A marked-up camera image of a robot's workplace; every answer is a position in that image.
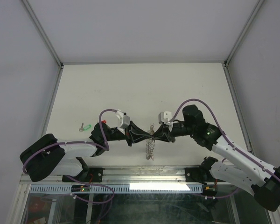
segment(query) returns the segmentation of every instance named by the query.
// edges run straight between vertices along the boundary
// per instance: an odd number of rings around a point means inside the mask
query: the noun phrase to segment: purple cable
[[[105,217],[108,214],[108,212],[110,211],[111,207],[112,207],[112,201],[110,202],[110,206],[109,206],[108,210],[101,217],[99,217],[99,220],[101,220],[103,217]]]
[[[114,198],[114,195],[115,195],[115,192],[114,190],[109,187],[109,186],[106,186],[106,185],[103,185],[103,184],[95,184],[95,183],[85,183],[85,182],[81,182],[81,181],[78,181],[76,179],[74,179],[73,177],[71,176],[68,176],[68,175],[65,175],[67,178],[69,178],[70,180],[72,180],[73,182],[76,182],[76,183],[80,183],[82,185],[88,185],[88,186],[97,186],[97,187],[102,187],[102,188],[108,188],[111,192],[112,192],[112,196],[106,200],[106,201],[103,201],[103,202],[93,202],[93,201],[89,201],[89,200],[86,200],[84,198],[81,198],[75,194],[73,194],[75,197],[77,197],[78,199],[80,199],[81,201],[84,201],[84,202],[88,202],[88,203],[92,203],[92,204],[104,204],[104,203],[108,203],[109,201],[111,201],[113,198]]]
[[[106,135],[104,133],[104,130],[103,130],[103,125],[102,125],[102,115],[103,113],[107,112],[107,111],[112,111],[112,112],[116,112],[117,110],[114,110],[114,109],[106,109],[106,110],[103,110],[100,114],[99,114],[99,118],[98,118],[98,125],[99,125],[99,128],[102,132],[102,136],[103,136],[103,139],[105,141],[105,144],[106,144],[106,147],[103,147],[97,143],[94,143],[94,142],[90,142],[90,141],[70,141],[70,142],[57,142],[57,143],[53,143],[49,146],[46,146],[45,148],[42,148],[40,150],[38,150],[37,152],[33,153],[23,164],[23,173],[25,174],[28,174],[27,171],[26,171],[26,166],[27,164],[38,154],[40,154],[41,152],[43,151],[46,151],[47,149],[49,148],[52,148],[54,146],[59,146],[59,145],[66,145],[66,144],[89,144],[89,145],[93,145],[93,146],[97,146],[97,147],[100,147],[102,148],[103,150],[105,151],[109,151],[109,144],[108,144],[108,141],[107,141],[107,138],[106,138]],[[77,183],[80,183],[80,184],[83,184],[83,185],[88,185],[88,186],[98,186],[98,187],[103,187],[103,188],[108,188],[111,192],[112,192],[112,196],[106,200],[106,201],[103,201],[103,202],[93,202],[93,201],[88,201],[88,200],[85,200],[75,194],[73,194],[76,198],[84,201],[84,202],[88,202],[88,203],[93,203],[93,204],[104,204],[104,203],[108,203],[109,201],[111,201],[113,198],[114,198],[114,195],[115,195],[115,192],[114,190],[109,187],[109,186],[105,186],[105,185],[102,185],[102,184],[94,184],[94,183],[83,183],[83,182],[80,182],[74,178],[72,178],[71,176],[68,176],[66,175],[69,179],[71,179],[73,182],[77,182]]]
[[[181,110],[181,108],[188,102],[191,102],[191,101],[197,101],[199,103],[202,103],[211,113],[217,127],[219,128],[222,136],[224,137],[224,139],[227,141],[227,143],[234,148],[234,150],[236,150],[238,153],[242,154],[244,157],[246,157],[247,159],[251,160],[252,162],[254,162],[256,165],[258,165],[260,168],[262,168],[264,171],[266,171],[269,175],[271,175],[272,177],[274,177],[279,183],[280,183],[280,178],[277,177],[275,174],[273,174],[270,170],[268,169],[265,169],[265,167],[257,162],[255,159],[253,159],[252,157],[250,157],[249,155],[247,155],[246,153],[242,152],[240,149],[238,149],[235,145],[232,144],[232,142],[227,138],[226,134],[224,133],[224,131],[222,130],[221,126],[219,125],[219,122],[215,116],[215,114],[213,113],[213,111],[211,110],[211,108],[205,103],[203,102],[202,100],[199,100],[199,99],[188,99],[186,101],[184,101],[180,106],[179,108],[177,109],[175,115],[173,116],[173,118],[170,120],[170,122],[173,122],[176,118],[176,116],[178,115],[179,111]]]
[[[59,145],[66,145],[66,144],[89,144],[89,145],[93,145],[93,146],[97,146],[97,147],[100,147],[102,148],[103,150],[105,151],[109,151],[109,144],[108,144],[108,141],[107,141],[107,138],[106,138],[106,135],[104,133],[104,130],[103,130],[103,126],[102,126],[102,115],[103,113],[107,112],[107,111],[112,111],[112,112],[116,112],[117,110],[114,110],[114,109],[106,109],[106,110],[103,110],[100,114],[99,114],[99,118],[98,118],[98,125],[99,125],[99,128],[101,129],[101,132],[102,132],[102,136],[103,136],[103,139],[105,141],[105,144],[106,144],[106,147],[103,147],[97,143],[94,143],[94,142],[91,142],[91,141],[69,141],[69,142],[57,142],[57,143],[53,143],[49,146],[46,146],[45,148],[42,148],[40,150],[38,150],[37,152],[33,153],[25,162],[24,162],[24,165],[23,165],[23,173],[24,174],[27,174],[26,172],[26,166],[27,164],[38,154],[40,154],[41,152],[43,151],[46,151],[47,149],[49,148],[52,148],[54,146],[59,146]]]

